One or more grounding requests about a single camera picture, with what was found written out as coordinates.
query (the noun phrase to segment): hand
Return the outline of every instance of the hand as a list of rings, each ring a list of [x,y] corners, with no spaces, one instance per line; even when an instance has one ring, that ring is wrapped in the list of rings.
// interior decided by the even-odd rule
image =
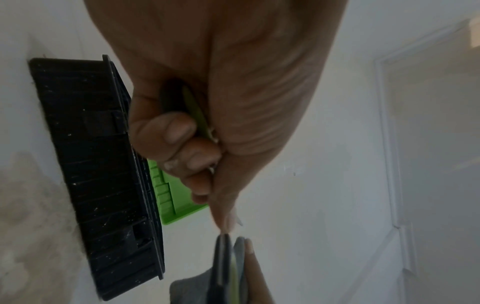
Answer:
[[[259,261],[254,253],[254,246],[250,239],[245,240],[245,262],[243,266],[245,278],[248,285],[249,304],[274,304],[269,287],[265,282],[264,275],[260,269]]]
[[[208,202],[226,232],[239,192],[304,114],[346,1],[85,0],[133,82],[131,144]],[[170,78],[193,89],[220,144],[193,138],[189,115],[162,113]]]

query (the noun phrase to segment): gray cloth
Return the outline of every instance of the gray cloth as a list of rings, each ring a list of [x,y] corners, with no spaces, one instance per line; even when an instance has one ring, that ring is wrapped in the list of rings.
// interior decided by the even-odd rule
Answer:
[[[240,304],[246,304],[249,292],[244,276],[245,239],[243,237],[236,239],[233,252],[240,282]],[[170,304],[206,304],[210,272],[211,269],[191,278],[174,281],[170,285]]]

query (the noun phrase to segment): wall stain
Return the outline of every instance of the wall stain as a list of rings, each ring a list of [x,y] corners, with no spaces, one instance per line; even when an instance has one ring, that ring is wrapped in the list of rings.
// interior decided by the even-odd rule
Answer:
[[[69,303],[83,255],[67,188],[18,153],[0,170],[0,302]]]

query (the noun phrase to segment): black crate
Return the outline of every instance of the black crate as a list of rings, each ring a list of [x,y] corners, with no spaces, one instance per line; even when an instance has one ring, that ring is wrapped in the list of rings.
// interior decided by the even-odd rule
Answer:
[[[29,62],[97,292],[109,300],[165,272],[147,160],[131,147],[130,96],[102,61]]]

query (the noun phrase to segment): green tray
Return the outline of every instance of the green tray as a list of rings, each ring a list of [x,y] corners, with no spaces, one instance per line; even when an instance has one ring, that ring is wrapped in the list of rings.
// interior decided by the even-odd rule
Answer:
[[[195,204],[191,199],[190,189],[185,187],[178,178],[161,171],[157,162],[148,160],[148,167],[163,225],[171,224],[208,207],[206,204]]]

